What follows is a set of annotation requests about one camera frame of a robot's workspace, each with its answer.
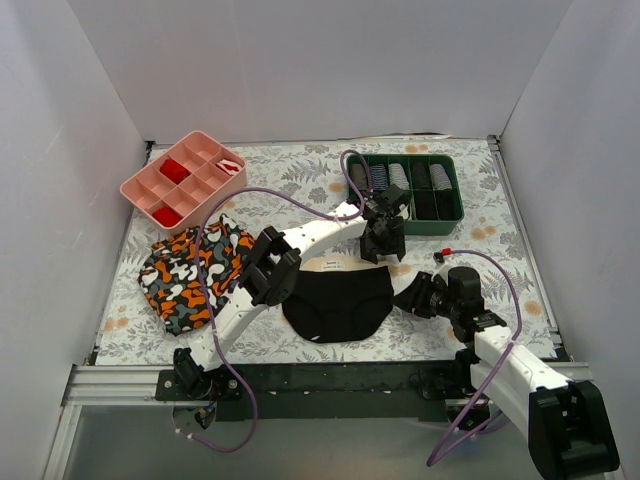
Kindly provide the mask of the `black underwear beige waistband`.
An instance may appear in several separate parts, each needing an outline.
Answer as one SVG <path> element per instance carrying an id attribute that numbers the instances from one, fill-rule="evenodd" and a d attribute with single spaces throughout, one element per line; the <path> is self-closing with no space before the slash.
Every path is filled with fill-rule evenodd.
<path id="1" fill-rule="evenodd" d="M 315 258 L 302 265 L 285 319 L 304 339 L 317 343 L 362 341 L 393 309 L 389 267 L 350 257 Z"/>

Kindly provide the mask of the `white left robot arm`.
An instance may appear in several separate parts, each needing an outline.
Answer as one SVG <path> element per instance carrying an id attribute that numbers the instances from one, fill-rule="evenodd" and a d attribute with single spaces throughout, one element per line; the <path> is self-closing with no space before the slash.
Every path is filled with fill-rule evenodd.
<path id="1" fill-rule="evenodd" d="M 219 313 L 214 312 L 210 303 L 201 265 L 200 243 L 205 227 L 198 228 L 194 263 L 210 322 L 189 340 L 187 348 L 174 352 L 173 360 L 176 384 L 193 400 L 210 395 L 213 377 L 209 371 L 224 365 L 233 376 L 238 375 L 225 353 L 262 311 L 283 303 L 292 294 L 300 267 L 307 260 L 350 239 L 360 240 L 361 257 L 371 263 L 380 256 L 402 259 L 406 254 L 404 212 L 411 200 L 407 192 L 395 185 L 381 193 L 360 194 L 357 202 L 345 201 L 329 213 L 266 188 L 248 187 L 241 191 L 277 196 L 316 219 L 284 231 L 264 229 L 241 267 L 230 299 Z"/>

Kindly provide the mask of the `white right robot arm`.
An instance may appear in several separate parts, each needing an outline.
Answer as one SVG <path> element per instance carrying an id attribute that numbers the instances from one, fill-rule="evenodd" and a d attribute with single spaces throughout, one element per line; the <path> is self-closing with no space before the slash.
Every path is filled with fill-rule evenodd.
<path id="1" fill-rule="evenodd" d="M 444 317 L 465 349 L 452 373 L 464 397 L 482 394 L 518 428 L 545 479 L 577 479 L 619 468 L 620 458 L 600 390 L 559 373 L 513 338 L 485 306 L 479 273 L 466 266 L 417 274 L 394 298 L 402 311 Z"/>

